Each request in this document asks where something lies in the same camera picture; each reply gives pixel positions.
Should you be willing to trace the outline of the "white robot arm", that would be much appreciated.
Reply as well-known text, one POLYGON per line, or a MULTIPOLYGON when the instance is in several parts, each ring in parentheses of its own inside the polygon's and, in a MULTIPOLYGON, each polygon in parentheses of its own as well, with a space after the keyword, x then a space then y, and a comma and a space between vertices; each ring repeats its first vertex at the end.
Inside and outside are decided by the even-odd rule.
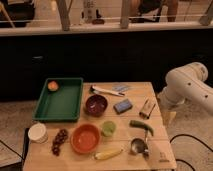
POLYGON ((207 67, 200 62, 192 62, 170 70, 165 76, 166 86, 157 95, 162 106, 165 126, 176 116, 174 108, 190 100, 213 116, 213 87, 205 83, 207 67))

